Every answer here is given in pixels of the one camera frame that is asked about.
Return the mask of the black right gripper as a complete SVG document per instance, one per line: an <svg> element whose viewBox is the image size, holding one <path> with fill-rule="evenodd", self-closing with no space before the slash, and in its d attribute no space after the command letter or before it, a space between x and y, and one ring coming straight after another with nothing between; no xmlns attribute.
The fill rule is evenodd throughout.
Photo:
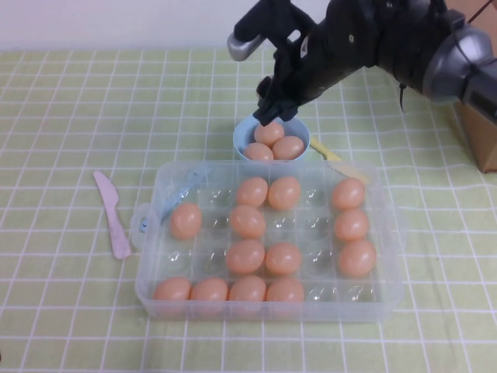
<svg viewBox="0 0 497 373"><path fill-rule="evenodd" d="M275 53L273 76L257 86L253 117L266 126L276 117L293 119L299 106L356 70L375 62L380 29L379 1L331 1L325 18Z"/></svg>

